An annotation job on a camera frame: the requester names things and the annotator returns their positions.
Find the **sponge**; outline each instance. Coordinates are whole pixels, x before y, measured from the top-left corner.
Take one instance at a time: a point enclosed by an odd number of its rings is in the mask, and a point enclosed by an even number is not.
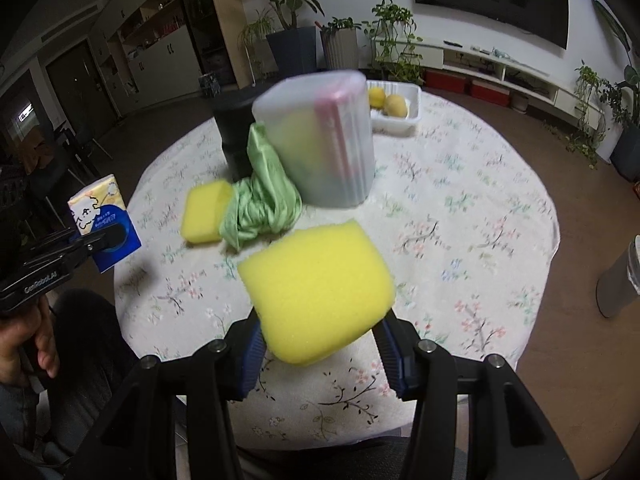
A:
[[[308,365],[362,336],[395,299],[385,261],[356,221],[293,232],[238,265],[271,352]]]
[[[182,238],[192,244],[222,240],[220,223],[233,195],[234,188],[226,180],[214,180],[191,189],[182,216]]]

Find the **metal bolt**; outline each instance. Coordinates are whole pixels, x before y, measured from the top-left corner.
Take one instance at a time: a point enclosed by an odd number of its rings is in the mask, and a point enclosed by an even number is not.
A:
[[[436,345],[435,341],[431,339],[421,339],[418,341],[418,348],[423,352],[427,352],[430,354],[431,352],[435,352],[438,345]]]
[[[153,368],[160,362],[158,356],[155,355],[145,355],[142,359],[140,359],[140,366],[145,370],[149,370]]]
[[[504,357],[498,354],[489,355],[489,364],[494,368],[502,368],[504,366]]]
[[[214,339],[207,345],[207,349],[215,354],[222,352],[226,348],[224,339]]]

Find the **human hand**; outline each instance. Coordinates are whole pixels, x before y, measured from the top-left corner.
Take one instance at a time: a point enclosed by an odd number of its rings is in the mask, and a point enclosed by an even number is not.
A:
[[[29,384],[20,366],[18,349],[32,336],[38,349],[40,368],[46,370],[52,379],[58,374],[60,359],[53,336],[49,301],[42,295],[18,316],[0,320],[0,383],[9,386]]]

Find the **brown door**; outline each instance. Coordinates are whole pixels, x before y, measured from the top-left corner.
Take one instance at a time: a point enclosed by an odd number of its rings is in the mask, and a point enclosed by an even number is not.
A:
[[[47,73],[76,132],[83,125],[88,125],[93,129],[95,137],[100,137],[115,124],[117,115],[102,85],[86,41],[48,64]]]

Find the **air vent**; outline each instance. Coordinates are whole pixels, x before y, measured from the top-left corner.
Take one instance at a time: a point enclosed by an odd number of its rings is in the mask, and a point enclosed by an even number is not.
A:
[[[85,10],[81,10],[77,14],[74,14],[68,20],[65,20],[64,22],[52,28],[49,32],[46,32],[45,34],[43,34],[42,37],[40,38],[42,40],[42,43],[46,43],[47,40],[49,40],[50,38],[53,38],[57,33],[62,32],[66,28],[73,25],[75,22],[79,22],[80,20],[82,20],[83,18],[86,18],[90,14],[93,14],[97,10],[98,10],[98,6],[92,5],[91,7],[87,7]]]

